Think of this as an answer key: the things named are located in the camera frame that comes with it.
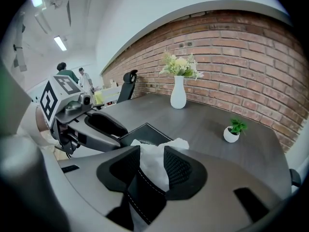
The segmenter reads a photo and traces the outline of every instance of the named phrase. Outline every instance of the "potted plant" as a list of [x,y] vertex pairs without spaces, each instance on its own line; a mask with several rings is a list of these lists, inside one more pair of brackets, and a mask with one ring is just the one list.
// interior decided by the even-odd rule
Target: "potted plant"
[[239,134],[247,129],[247,125],[240,119],[231,119],[232,126],[226,127],[223,133],[223,137],[229,143],[236,142],[239,138]]
[[174,74],[175,78],[170,104],[174,108],[181,109],[187,102],[183,87],[183,78],[193,77],[197,79],[198,77],[202,77],[203,74],[197,71],[197,62],[194,60],[192,54],[189,55],[188,59],[184,59],[182,57],[177,58],[175,55],[166,52],[163,60],[165,61],[165,66],[159,74],[171,73]]

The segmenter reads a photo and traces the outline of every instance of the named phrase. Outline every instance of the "black hair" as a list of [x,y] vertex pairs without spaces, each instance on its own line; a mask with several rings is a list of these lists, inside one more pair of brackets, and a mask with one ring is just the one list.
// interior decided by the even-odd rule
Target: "black hair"
[[64,70],[64,68],[66,68],[67,64],[62,62],[60,64],[58,64],[57,66],[57,70],[61,71],[61,70]]

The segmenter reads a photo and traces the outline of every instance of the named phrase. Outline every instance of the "plant pot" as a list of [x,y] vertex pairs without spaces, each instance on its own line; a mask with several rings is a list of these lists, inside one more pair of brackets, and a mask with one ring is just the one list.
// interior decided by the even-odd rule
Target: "plant pot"
[[223,137],[229,143],[236,142],[238,140],[238,138],[239,138],[239,133],[238,133],[238,135],[234,135],[234,134],[229,132],[229,130],[228,130],[229,128],[232,129],[233,127],[232,126],[226,127],[226,129],[223,132]]
[[170,104],[173,108],[181,109],[187,102],[187,96],[183,87],[183,76],[176,75],[174,78],[175,86],[172,92],[172,96],[170,97]]

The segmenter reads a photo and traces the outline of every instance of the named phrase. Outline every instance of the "yellow object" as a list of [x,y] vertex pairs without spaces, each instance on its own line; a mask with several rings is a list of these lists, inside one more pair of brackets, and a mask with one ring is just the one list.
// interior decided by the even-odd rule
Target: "yellow object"
[[96,98],[97,104],[103,104],[103,97],[102,97],[101,91],[95,92],[95,98]]

